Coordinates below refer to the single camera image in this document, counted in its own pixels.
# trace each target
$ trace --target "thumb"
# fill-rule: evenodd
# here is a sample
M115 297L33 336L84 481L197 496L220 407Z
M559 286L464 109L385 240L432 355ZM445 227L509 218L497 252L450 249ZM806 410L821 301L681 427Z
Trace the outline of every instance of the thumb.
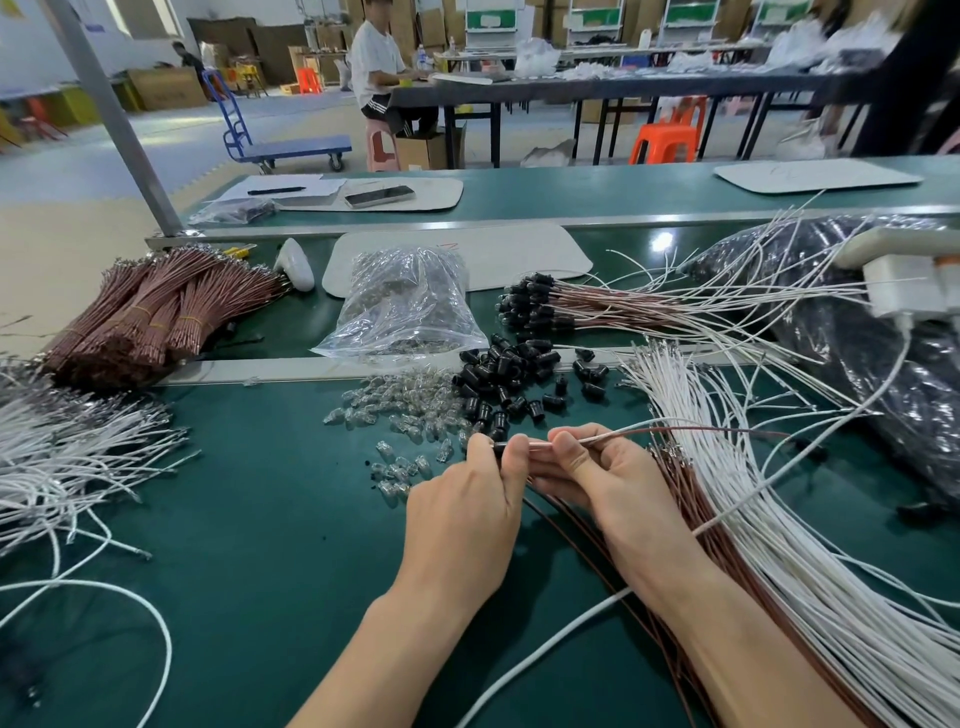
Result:
M588 496L591 496L596 488L602 487L608 477L607 472L593 462L590 453L574 439L573 435L561 431L551 442L554 457L557 458L560 467L587 492Z
M500 479L507 505L518 513L523 502L523 489L530 474L530 440L524 434L514 435L500 458Z

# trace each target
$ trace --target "factory floor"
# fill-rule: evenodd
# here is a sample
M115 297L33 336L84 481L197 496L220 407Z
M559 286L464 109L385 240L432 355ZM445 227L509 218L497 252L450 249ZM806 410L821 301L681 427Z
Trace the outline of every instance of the factory floor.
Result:
M345 173L366 169L363 117L352 94L243 99L241 108L256 141L348 133L353 151ZM796 128L797 112L773 112L754 158L771 157L777 143ZM229 161L222 142L223 118L216 105L202 109L138 114L132 123L164 188L178 210L242 174L252 165ZM639 120L621 124L612 159L626 163ZM717 115L706 160L732 159L746 114ZM590 164L595 124L581 129L580 158ZM535 147L551 147L573 134L570 106L533 104L503 113L501 164L519 164ZM70 132L61 142L3 147L0 155L0 353L29 356L93 299L100 274L117 257L140 257L143 239L156 223L139 196L103 127ZM490 166L490 125L468 122L467 166ZM277 171L330 174L326 158L279 163Z

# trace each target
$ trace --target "floor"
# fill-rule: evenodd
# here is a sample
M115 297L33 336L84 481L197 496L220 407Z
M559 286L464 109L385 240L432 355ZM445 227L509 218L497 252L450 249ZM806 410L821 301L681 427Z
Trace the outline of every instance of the floor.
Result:
M344 155L346 173L366 169L363 117L352 94L242 99L242 111L256 141L348 133L353 151ZM755 158L770 157L797 124L797 112L773 112L764 125ZM639 121L621 124L612 158L626 163ZM217 106L138 114L133 128L178 210L240 174L251 165L228 160ZM718 114L705 158L732 159L746 124L745 112ZM595 124L581 129L578 164L590 164ZM569 106L532 105L503 114L501 163L517 165L535 147L551 147L573 133ZM29 356L66 326L95 296L100 274L117 257L144 255L143 239L156 229L123 160L103 127L70 132L63 142L33 142L0 155L0 352ZM490 125L468 122L467 165L490 165ZM278 164L281 171L320 170L325 158Z

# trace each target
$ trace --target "left hand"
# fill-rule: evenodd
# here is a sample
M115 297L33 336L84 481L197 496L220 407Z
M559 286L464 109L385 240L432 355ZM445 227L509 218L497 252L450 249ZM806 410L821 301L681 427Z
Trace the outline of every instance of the left hand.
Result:
M507 573L529 451L527 436L514 435L498 468L490 438L475 434L467 462L411 489L403 561L392 592L439 599L473 618Z

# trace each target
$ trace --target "hand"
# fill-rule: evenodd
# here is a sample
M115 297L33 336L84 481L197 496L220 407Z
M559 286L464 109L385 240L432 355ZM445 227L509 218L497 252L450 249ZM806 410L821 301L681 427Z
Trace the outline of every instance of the hand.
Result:
M472 619L507 573L528 455L527 436L515 435L498 468L490 438L475 434L467 462L412 488L403 561L391 591L439 599Z
M684 580L711 564L649 452L623 437L577 442L605 432L594 424L550 430L552 448L530 449L533 486L588 509L617 570L663 615Z

